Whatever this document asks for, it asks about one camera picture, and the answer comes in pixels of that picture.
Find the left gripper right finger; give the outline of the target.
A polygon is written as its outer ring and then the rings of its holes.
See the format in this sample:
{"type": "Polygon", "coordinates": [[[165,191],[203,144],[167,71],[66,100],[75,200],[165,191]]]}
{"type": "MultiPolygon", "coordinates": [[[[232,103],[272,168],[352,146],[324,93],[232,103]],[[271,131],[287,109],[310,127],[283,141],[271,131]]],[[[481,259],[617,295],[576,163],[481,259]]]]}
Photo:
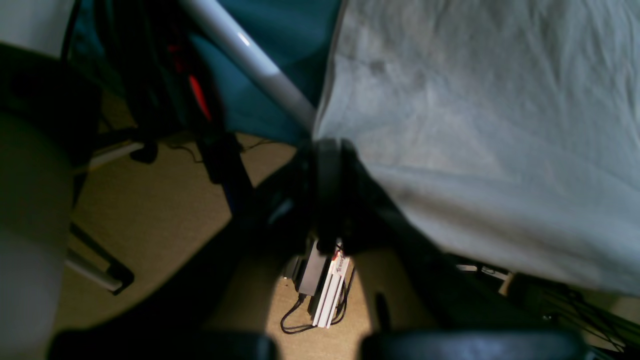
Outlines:
{"type": "Polygon", "coordinates": [[[587,360],[573,330],[526,314],[464,275],[370,177],[354,147],[320,141],[320,251],[359,269],[374,332],[361,360],[587,360]]]}

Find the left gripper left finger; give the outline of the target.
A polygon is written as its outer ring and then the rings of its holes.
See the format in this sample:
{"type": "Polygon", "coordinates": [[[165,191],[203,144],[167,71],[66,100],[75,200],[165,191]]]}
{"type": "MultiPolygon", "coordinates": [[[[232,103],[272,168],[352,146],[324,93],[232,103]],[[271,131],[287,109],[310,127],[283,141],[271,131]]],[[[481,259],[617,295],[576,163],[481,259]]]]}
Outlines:
{"type": "Polygon", "coordinates": [[[169,280],[124,313],[59,333],[50,360],[277,360],[265,333],[285,264],[311,228],[313,146],[266,178],[169,280]]]}

